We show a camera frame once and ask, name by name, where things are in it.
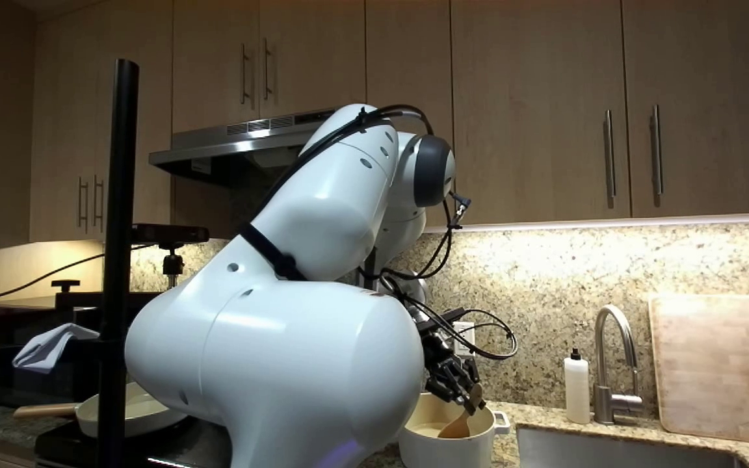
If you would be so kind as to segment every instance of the towel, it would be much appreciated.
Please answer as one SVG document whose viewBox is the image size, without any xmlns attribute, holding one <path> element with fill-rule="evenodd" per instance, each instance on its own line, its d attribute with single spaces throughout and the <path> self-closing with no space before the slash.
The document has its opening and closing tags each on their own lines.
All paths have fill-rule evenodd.
<svg viewBox="0 0 749 468">
<path fill-rule="evenodd" d="M 33 336 L 12 355 L 12 365 L 26 369 L 26 372 L 35 372 L 35 375 L 48 375 L 57 365 L 68 341 L 99 341 L 99 329 L 75 325 L 75 321 L 61 321 L 46 332 Z"/>
</svg>

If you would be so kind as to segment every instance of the cabinet handle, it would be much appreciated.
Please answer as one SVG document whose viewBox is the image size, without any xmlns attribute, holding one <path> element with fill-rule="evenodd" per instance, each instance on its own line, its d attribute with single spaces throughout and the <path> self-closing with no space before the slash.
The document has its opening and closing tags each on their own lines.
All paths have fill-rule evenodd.
<svg viewBox="0 0 749 468">
<path fill-rule="evenodd" d="M 247 43 L 241 43 L 241 104 L 250 104 L 250 108 L 255 108 L 255 69 Z"/>
<path fill-rule="evenodd" d="M 77 228 L 87 228 L 87 181 L 77 177 Z"/>
<path fill-rule="evenodd" d="M 662 203 L 662 129 L 661 129 L 662 120 L 661 120 L 661 107 L 652 108 L 649 116 L 649 146 L 652 146 L 652 194 L 655 194 L 655 204 Z"/>
<path fill-rule="evenodd" d="M 605 155 L 605 194 L 607 207 L 616 204 L 616 165 L 612 165 L 612 115 L 605 108 L 602 116 L 602 155 Z"/>
<path fill-rule="evenodd" d="M 107 185 L 99 177 L 94 177 L 90 228 L 95 228 L 95 232 L 104 228 L 104 194 L 107 194 Z"/>
<path fill-rule="evenodd" d="M 271 102 L 271 96 L 276 102 L 276 56 L 272 56 L 272 46 L 267 39 L 263 39 L 263 46 L 265 46 L 265 102 Z"/>
</svg>

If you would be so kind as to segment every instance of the black stand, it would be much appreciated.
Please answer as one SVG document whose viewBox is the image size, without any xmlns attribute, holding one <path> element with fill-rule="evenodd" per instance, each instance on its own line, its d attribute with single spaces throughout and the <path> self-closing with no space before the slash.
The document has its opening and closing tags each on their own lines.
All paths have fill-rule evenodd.
<svg viewBox="0 0 749 468">
<path fill-rule="evenodd" d="M 109 219 L 104 260 L 104 321 L 99 365 L 99 466 L 120 468 L 124 437 L 124 312 L 130 293 L 130 239 L 135 199 L 135 129 L 137 129 L 137 65 L 116 61 L 111 157 L 109 157 Z"/>
</svg>

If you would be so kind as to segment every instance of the countertop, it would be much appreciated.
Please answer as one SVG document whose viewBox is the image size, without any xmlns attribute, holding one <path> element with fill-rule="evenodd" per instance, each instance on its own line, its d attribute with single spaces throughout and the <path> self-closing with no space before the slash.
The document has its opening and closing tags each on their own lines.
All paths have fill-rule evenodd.
<svg viewBox="0 0 749 468">
<path fill-rule="evenodd" d="M 692 445 L 692 447 L 713 447 L 735 453 L 744 463 L 749 463 L 749 441 L 733 440 L 710 440 L 710 437 L 688 437 L 688 433 L 668 433 L 649 419 L 631 419 L 631 424 L 602 427 L 602 424 L 572 424 L 563 421 L 562 408 L 545 406 L 519 406 L 519 402 L 489 402 L 494 411 L 505 411 L 508 416 L 508 433 L 495 437 L 494 449 L 494 468 L 518 468 L 518 441 L 515 427 L 540 427 L 557 432 L 576 432 L 576 433 L 602 433 L 602 437 L 623 437 L 623 440 L 652 440 L 652 441 L 670 441 L 670 445 Z M 30 421 L 12 421 L 12 408 L 0 406 L 0 441 L 16 453 L 30 453 L 35 433 L 59 427 L 53 419 L 30 419 Z M 372 454 L 364 468 L 401 468 L 398 447 L 388 447 Z"/>
</svg>

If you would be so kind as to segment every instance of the bottle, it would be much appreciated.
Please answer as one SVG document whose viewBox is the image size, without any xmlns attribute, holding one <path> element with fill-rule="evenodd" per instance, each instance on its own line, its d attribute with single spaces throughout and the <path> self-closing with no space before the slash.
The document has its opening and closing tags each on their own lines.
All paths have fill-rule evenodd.
<svg viewBox="0 0 749 468">
<path fill-rule="evenodd" d="M 563 363 L 563 416 L 567 421 L 590 421 L 590 388 L 588 388 L 588 360 L 576 347 L 562 360 Z"/>
</svg>

